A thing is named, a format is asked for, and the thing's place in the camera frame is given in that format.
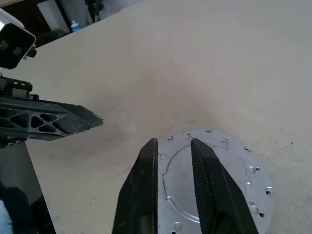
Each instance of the circular metal part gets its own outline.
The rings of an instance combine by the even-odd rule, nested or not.
[[[190,147],[193,138],[198,138],[214,150],[242,191],[259,234],[264,234],[273,215],[273,189],[266,166],[243,141],[215,129],[173,134],[159,143],[158,233],[172,233],[172,224],[179,220],[183,225],[181,234],[201,234]]]
[[[249,167],[249,172],[254,174],[254,173],[255,173],[255,168],[252,167],[252,166],[250,166],[250,167]]]
[[[167,155],[166,154],[161,154],[159,157],[160,157],[160,159],[165,159],[167,157]]]
[[[258,208],[256,206],[251,206],[250,207],[250,213],[252,214],[257,214],[259,212]]]
[[[182,230],[182,225],[181,225],[181,223],[176,222],[176,223],[174,224],[174,229],[175,229],[177,232],[180,232],[180,231]]]

